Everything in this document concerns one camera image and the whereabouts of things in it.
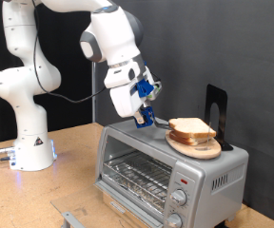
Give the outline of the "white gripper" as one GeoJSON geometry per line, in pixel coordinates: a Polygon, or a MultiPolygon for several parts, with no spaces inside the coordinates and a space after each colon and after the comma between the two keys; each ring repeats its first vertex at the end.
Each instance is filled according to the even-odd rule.
{"type": "Polygon", "coordinates": [[[138,78],[139,69],[123,67],[108,71],[108,88],[111,100],[119,116],[125,118],[134,115],[137,124],[145,122],[138,110],[154,89],[148,68],[138,78]]]}

